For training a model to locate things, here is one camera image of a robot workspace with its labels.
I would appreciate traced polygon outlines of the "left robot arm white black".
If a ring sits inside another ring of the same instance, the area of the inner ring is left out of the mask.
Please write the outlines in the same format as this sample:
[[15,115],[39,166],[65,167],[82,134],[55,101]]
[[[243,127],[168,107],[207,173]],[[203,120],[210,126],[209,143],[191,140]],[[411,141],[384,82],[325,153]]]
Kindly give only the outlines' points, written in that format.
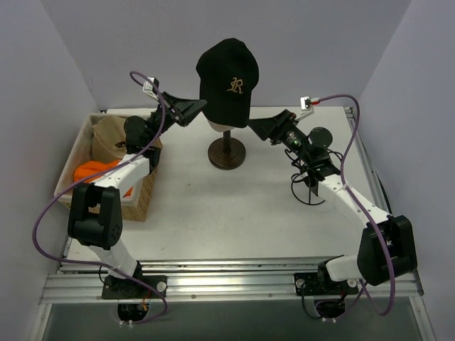
[[174,124],[188,126],[203,110],[204,99],[181,99],[163,92],[157,110],[148,118],[130,116],[124,123],[127,152],[113,169],[90,183],[76,185],[72,193],[68,234],[88,247],[118,278],[118,290],[128,298],[143,290],[140,263],[121,240],[122,198],[152,174],[161,155],[155,145]]

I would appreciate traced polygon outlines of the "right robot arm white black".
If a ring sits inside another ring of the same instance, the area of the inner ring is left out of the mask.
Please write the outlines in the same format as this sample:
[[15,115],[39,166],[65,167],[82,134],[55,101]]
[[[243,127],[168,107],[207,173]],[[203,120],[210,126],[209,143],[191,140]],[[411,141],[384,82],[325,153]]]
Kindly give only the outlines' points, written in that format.
[[305,134],[297,126],[296,115],[287,109],[274,117],[251,119],[248,126],[261,140],[284,144],[296,156],[293,164],[305,173],[309,190],[362,233],[356,255],[337,256],[318,265],[315,278],[320,291],[332,293],[348,280],[378,286],[416,270],[412,223],[380,209],[342,181],[328,151],[333,142],[328,129],[316,127]]

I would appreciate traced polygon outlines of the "black baseball cap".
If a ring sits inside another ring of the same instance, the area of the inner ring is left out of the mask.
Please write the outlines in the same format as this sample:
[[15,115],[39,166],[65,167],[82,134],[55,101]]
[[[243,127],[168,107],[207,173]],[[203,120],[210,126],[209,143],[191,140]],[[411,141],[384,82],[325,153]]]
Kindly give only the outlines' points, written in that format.
[[259,66],[244,42],[226,38],[205,51],[196,64],[199,98],[207,120],[245,128],[250,117],[253,89],[259,82]]

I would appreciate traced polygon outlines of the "orange cap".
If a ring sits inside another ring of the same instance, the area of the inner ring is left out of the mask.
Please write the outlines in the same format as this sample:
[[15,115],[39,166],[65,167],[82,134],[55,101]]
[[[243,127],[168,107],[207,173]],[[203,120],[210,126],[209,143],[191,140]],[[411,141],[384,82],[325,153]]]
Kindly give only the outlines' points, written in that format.
[[85,178],[85,183],[90,183],[100,177],[98,173],[103,171],[109,171],[119,164],[120,160],[115,160],[109,163],[103,163],[100,161],[88,161],[81,164],[75,169],[73,174],[73,182],[76,183]]

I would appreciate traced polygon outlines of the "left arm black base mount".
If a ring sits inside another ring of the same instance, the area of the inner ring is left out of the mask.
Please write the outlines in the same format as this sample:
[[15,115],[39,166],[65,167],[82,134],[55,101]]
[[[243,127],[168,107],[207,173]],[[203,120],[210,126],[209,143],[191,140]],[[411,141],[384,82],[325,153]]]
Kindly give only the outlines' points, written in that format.
[[[141,279],[142,282],[154,288],[163,297],[166,296],[167,276],[149,276],[145,275]],[[133,282],[129,279],[120,279],[108,275],[104,279],[101,298],[105,300],[127,300],[127,299],[142,299],[142,298],[158,298],[159,296],[150,291],[141,284]]]

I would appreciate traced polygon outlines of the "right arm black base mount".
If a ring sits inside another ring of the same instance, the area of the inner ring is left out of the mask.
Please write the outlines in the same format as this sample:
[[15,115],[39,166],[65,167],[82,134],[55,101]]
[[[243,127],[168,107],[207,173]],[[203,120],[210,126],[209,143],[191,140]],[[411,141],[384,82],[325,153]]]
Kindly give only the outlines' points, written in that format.
[[328,275],[324,261],[318,264],[317,270],[294,273],[294,287],[298,296],[343,296],[359,292],[355,283],[350,286],[347,281],[333,281]]

